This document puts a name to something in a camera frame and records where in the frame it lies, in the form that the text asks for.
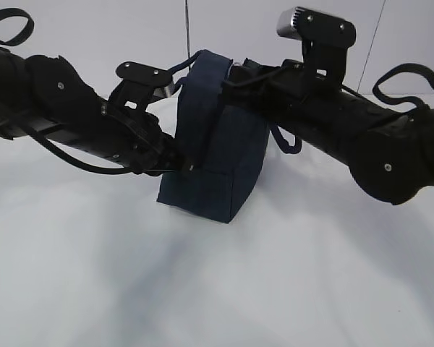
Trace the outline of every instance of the white surface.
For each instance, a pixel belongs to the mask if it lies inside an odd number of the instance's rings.
[[[403,63],[434,70],[434,0],[386,0],[361,93],[369,93],[387,71]],[[390,94],[434,93],[422,77],[401,74],[385,84]]]
[[[12,52],[23,57],[61,55],[100,95],[120,82],[116,68],[124,61],[168,69],[187,56],[184,4],[177,0],[0,0],[0,9],[19,7],[35,29]],[[25,21],[0,23],[0,38],[15,36]]]
[[[346,84],[357,88],[378,23],[381,0],[197,0],[190,1],[192,51],[207,48],[237,61],[246,57],[261,64],[279,65],[302,59],[301,43],[280,38],[280,13],[295,6],[329,12],[354,23],[357,42],[349,49]]]
[[[392,207],[272,142],[228,226],[158,185],[0,140],[1,347],[434,347],[434,188]]]

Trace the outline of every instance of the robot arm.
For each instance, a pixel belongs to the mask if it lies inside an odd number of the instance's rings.
[[[415,97],[390,99],[376,86],[381,100],[417,106],[397,113],[342,85],[347,49],[355,42],[352,23],[296,8],[282,14],[278,33],[302,41],[304,62],[261,67],[247,60],[233,67],[221,95],[226,103],[261,114],[348,165],[355,181],[376,199],[397,205],[434,186],[434,109]],[[434,87],[433,73],[420,70]],[[99,174],[189,170],[174,139],[145,111],[170,94],[171,72],[133,62],[116,72],[122,82],[104,100],[62,57],[22,59],[0,48],[0,137],[30,135],[65,161]],[[127,101],[136,108],[127,107]],[[48,140],[123,168],[89,166]]]
[[[389,98],[378,87],[397,73],[414,72],[434,88],[431,70],[404,64],[378,81],[374,93],[383,102],[416,105],[398,113],[342,85],[346,50],[355,42],[352,23],[298,7],[281,15],[278,34],[302,41],[304,62],[254,68],[246,61],[234,67],[224,84],[227,103],[261,113],[348,165],[355,181],[378,200],[398,205],[434,186],[434,109],[416,97]]]
[[[0,20],[15,15],[27,17],[32,23],[28,14],[19,9],[1,10]],[[19,41],[5,44],[14,46],[26,39],[22,33],[18,36]],[[157,176],[181,170],[186,162],[175,150],[174,139],[161,131],[154,115],[145,111],[149,103],[166,96],[172,83],[171,73],[127,62],[117,69],[117,74],[122,82],[104,100],[64,58],[22,59],[0,47],[0,137],[12,140],[30,135],[65,161],[98,174],[131,171]],[[127,102],[136,104],[136,108],[126,106]],[[123,168],[89,166],[48,140]]]

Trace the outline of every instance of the velcro strap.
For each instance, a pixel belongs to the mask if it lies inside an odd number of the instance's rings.
[[[399,105],[401,103],[413,103],[416,107],[424,107],[425,103],[420,98],[417,98],[416,96],[405,96],[403,98],[392,98],[390,96],[385,95],[383,92],[381,92],[379,86],[383,84],[385,81],[389,80],[390,78],[404,73],[409,72],[411,74],[418,74],[420,76],[423,76],[430,84],[431,88],[434,89],[434,71],[431,70],[428,67],[425,67],[424,65],[420,64],[402,64],[398,65],[397,67],[394,67],[391,71],[389,71],[387,74],[382,76],[373,87],[373,94],[375,97],[388,105]]]
[[[34,31],[34,21],[26,11],[23,11],[21,9],[0,9],[0,22],[11,17],[27,18],[26,26],[24,27],[24,29],[21,30],[19,34],[17,34],[8,41],[0,40],[0,45],[14,47],[20,45],[32,35],[32,32]]]

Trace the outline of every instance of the navy blue bag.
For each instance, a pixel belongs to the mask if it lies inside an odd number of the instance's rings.
[[[190,73],[177,83],[182,91],[175,138],[195,167],[186,173],[165,173],[157,201],[229,223],[258,180],[269,124],[255,113],[219,102],[230,59],[200,51],[171,70],[183,69],[194,60]],[[276,136],[281,136],[275,128]]]

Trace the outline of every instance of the metal bracket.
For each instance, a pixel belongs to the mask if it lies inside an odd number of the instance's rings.
[[[168,98],[174,90],[172,73],[148,65],[127,61],[116,69],[121,83],[109,96],[109,103],[123,107],[127,102],[137,105],[136,111],[143,112],[150,103]]]

